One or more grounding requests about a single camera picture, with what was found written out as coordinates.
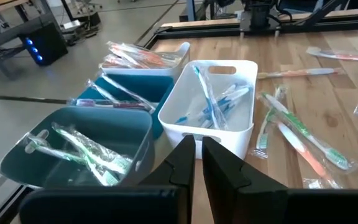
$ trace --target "green toothbrush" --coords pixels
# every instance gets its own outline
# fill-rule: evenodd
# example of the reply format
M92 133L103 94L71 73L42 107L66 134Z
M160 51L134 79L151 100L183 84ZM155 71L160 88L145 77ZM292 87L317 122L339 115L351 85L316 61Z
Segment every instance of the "green toothbrush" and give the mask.
M342 170L349 170L351 168L350 163L347 161L346 157L343 156L337 150L331 147L323 146L306 128L306 126L290 111L287 110L278 100L270 96L267 93L262 93L262 97L268 101L269 105L281 112L282 115L287 119L288 122L294 126L305 138L307 138L311 143L313 143L318 149L320 149L326 158L331 161L335 166Z

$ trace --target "gray floor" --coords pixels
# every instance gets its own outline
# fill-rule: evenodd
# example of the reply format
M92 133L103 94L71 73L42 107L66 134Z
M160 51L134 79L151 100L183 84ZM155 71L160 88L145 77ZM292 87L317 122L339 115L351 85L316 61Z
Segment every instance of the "gray floor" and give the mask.
M37 98L68 99L78 96L85 88L87 79L94 79L98 63L108 54L106 42L133 43L176 0L95 0L103 5L99 16L101 31L96 37L70 47L69 53L48 67L39 67L27 52L6 63L18 78L10 81L0 73L0 95ZM178 22L178 15L185 8L185 0L179 0L151 30L166 22ZM68 21L62 7L53 8L56 20ZM11 25L19 24L15 10L3 12ZM40 120L62 105L0 100L0 160L8 150L31 130ZM0 188L0 203L14 190L16 184L7 180Z

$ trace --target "workbench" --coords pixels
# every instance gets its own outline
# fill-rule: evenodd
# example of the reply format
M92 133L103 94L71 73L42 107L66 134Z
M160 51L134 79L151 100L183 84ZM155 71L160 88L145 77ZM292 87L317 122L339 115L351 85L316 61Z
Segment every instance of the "workbench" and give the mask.
M356 11L332 12L329 16L358 14ZM235 23L235 19L164 24L162 27L191 27ZM256 93L274 93L275 87L288 88L284 105L310 128L315 135L358 162L358 117L353 111L358 104L358 62L316 58L308 55L309 46L358 52L358 30L283 34L274 36L210 37L157 40L152 49L169 52L182 42L191 44L190 60L251 60L259 72L277 72L302 68L341 67L346 75L318 77L271 78L258 80ZM278 128L269 135L268 159L250 152L255 147L262 121L268 111L259 100L254 107L254 130L245 161L271 178L291 188L306 187L303 179L318 179L310 165L285 140ZM347 188L358 189L358 171L343 178ZM206 192L202 161L196 161L193 197L193 223L213 223Z
M23 23L9 28L8 30L4 30L0 33L0 45L5 44L15 38L18 38L20 34L27 34L29 32L33 32L46 24L54 23L56 29L60 32L60 27L55 20L54 15L52 14L49 5L46 0L40 0L43 14L39 15L39 17L29 19L27 14L20 8L21 4L27 3L29 0L13 0L9 2L5 2L4 4L0 4L0 12L15 7L16 11L20 15ZM14 50L10 51L6 55L0 57L0 71L10 79L14 79L15 75L12 74L9 69L3 64L6 59L9 59L19 52L25 50L23 46L18 46Z

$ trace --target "metal frame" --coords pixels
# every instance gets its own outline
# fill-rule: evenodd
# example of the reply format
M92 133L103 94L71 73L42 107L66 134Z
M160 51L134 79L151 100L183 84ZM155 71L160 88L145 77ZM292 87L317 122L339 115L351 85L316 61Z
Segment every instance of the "metal frame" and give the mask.
M231 24L213 24L203 26L189 27L161 27L155 34L143 45L146 49L151 49L158 40L165 39L185 39L185 38L203 38L203 37L224 37L240 36L240 23ZM321 19L313 26L294 27L293 29L282 30L283 32L324 32L332 30L354 30L358 29L358 15L336 16ZM271 30L249 31L246 35L267 35L274 34ZM0 207L0 223L9 223L17 215L21 200L32 191L24 186L18 187L5 203Z
M28 19L26 13L22 10L20 6L15 7L16 11L19 13L24 23L0 33L0 45L5 44L6 42L9 42L10 40L17 38L19 34L26 34L35 31L40 27L43 27L44 24L49 24L51 22L55 24L56 29L59 31L60 35L62 36L59 25L57 24L57 21L55 20L55 17L53 16L48 3L46 2L46 0L40 0L40 2L44 9L44 13L41 14L39 17L31 20ZM2 73L10 79L14 79L15 75L12 74L9 71L9 69L7 69L7 67L3 64L3 62L4 60L15 56L15 54L18 54L23 50L25 50L24 47L18 48L17 50L14 50L9 54L0 57L0 71L2 71Z

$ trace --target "blue light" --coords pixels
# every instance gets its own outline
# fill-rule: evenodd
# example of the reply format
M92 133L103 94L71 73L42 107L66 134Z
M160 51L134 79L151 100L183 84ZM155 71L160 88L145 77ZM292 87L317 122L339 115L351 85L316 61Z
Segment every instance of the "blue light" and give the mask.
M26 41L29 45L32 45L32 44L33 44L32 40L30 40L30 39L28 39L28 38L26 38L25 41Z

